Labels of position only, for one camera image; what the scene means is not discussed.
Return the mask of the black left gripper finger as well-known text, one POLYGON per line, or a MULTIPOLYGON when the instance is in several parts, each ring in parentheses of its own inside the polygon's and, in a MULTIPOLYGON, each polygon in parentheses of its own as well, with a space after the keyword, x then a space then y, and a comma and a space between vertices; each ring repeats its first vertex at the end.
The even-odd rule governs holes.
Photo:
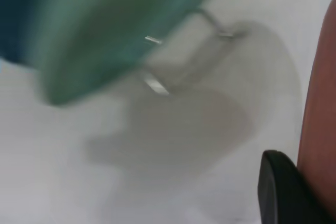
POLYGON ((280 151, 262 154, 258 202, 262 224, 335 223, 295 164, 280 151))

